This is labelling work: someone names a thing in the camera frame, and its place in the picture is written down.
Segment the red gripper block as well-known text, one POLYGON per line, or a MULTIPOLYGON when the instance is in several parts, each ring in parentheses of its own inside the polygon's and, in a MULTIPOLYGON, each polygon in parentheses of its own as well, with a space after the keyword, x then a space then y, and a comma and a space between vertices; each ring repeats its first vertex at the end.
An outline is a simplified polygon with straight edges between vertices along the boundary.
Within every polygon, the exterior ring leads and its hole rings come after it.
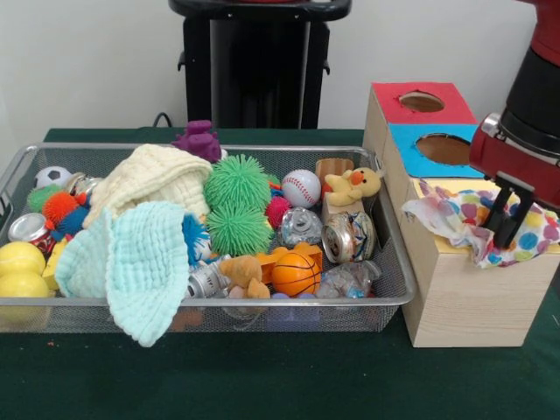
POLYGON ((504 179, 528 191, 520 192, 517 208, 506 215, 510 197, 502 187, 482 224, 494 232, 494 245, 508 248, 529 212, 533 198, 541 206, 559 208, 559 156, 528 147, 501 124, 501 115, 491 113, 480 123, 472 138, 470 166, 486 177, 504 179))

